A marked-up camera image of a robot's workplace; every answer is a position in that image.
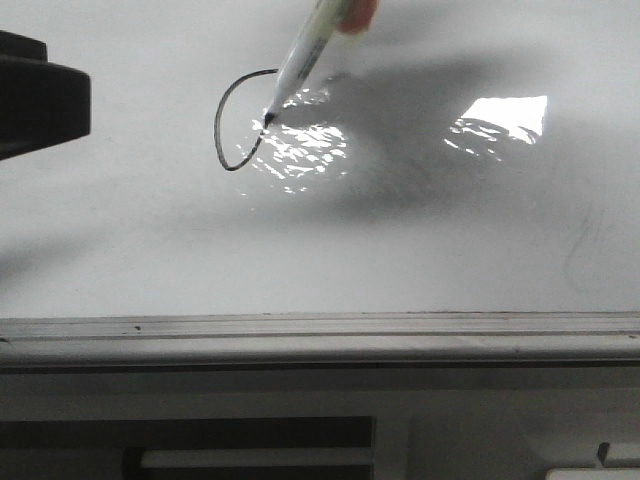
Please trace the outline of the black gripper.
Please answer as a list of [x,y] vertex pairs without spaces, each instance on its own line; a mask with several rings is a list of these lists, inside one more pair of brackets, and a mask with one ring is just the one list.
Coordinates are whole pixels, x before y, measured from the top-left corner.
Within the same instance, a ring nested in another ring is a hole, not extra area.
[[91,132],[90,76],[48,60],[47,45],[1,33],[1,158]]

